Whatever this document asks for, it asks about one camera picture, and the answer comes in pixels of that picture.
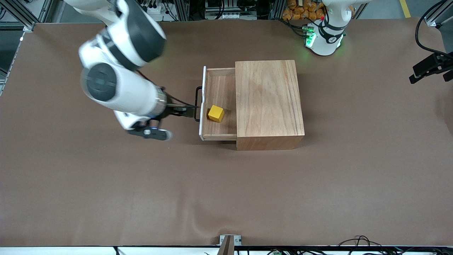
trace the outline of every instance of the brown table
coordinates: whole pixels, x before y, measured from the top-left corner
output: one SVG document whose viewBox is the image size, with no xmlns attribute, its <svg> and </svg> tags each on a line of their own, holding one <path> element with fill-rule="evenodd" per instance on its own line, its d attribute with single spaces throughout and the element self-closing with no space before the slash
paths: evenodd
<svg viewBox="0 0 453 255">
<path fill-rule="evenodd" d="M 278 21 L 162 24 L 165 53 L 143 72 L 184 101 L 204 65 L 295 59 L 306 137 L 261 152 L 202 142 L 183 117 L 164 120 L 169 142 L 127 135 L 79 85 L 77 48 L 103 25 L 37 25 L 0 98 L 0 245 L 451 245 L 453 87 L 409 84 L 429 55 L 415 24 L 355 20 L 329 57 Z"/>
</svg>

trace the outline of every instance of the brown tabletop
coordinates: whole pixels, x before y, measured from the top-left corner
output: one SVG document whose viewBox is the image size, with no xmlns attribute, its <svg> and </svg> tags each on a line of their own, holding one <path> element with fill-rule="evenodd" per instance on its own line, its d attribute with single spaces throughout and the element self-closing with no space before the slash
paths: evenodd
<svg viewBox="0 0 453 255">
<path fill-rule="evenodd" d="M 278 21 L 162 24 L 142 70 L 183 101 L 204 65 L 295 59 L 306 136 L 260 152 L 202 142 L 183 117 L 164 119 L 169 142 L 126 134 L 79 85 L 77 49 L 103 25 L 38 24 L 0 97 L 0 245 L 452 245 L 453 87 L 409 83 L 429 55 L 416 21 L 354 20 L 329 57 Z"/>
</svg>

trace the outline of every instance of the yellow floor tape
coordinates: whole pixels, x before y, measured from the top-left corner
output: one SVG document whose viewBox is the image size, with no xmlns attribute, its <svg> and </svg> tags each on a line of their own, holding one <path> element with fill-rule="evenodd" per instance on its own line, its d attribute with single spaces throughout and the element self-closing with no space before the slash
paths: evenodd
<svg viewBox="0 0 453 255">
<path fill-rule="evenodd" d="M 409 8 L 407 8 L 407 3 L 406 0 L 400 0 L 401 8 L 403 9 L 404 12 L 404 17 L 410 18 L 410 12 Z"/>
</svg>

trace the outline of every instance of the yellow cube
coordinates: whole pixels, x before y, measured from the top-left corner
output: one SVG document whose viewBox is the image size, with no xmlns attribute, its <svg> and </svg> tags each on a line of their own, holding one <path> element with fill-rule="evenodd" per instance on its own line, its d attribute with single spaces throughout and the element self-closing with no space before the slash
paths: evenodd
<svg viewBox="0 0 453 255">
<path fill-rule="evenodd" d="M 207 113 L 207 116 L 210 120 L 220 123 L 224 114 L 225 111 L 223 110 L 223 108 L 213 105 L 211 107 L 211 110 L 209 110 L 209 112 Z"/>
</svg>

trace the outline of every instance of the drawer handle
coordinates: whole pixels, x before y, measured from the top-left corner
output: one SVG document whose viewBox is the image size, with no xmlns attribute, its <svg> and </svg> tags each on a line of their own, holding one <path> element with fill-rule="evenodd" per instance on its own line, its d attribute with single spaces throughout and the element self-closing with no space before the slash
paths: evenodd
<svg viewBox="0 0 453 255">
<path fill-rule="evenodd" d="M 202 86 L 197 87 L 197 90 L 195 90 L 195 106 L 198 107 L 198 91 L 202 89 Z M 197 118 L 197 108 L 195 108 L 195 114 L 193 115 L 193 119 L 195 119 L 196 122 L 200 122 L 200 118 Z"/>
</svg>

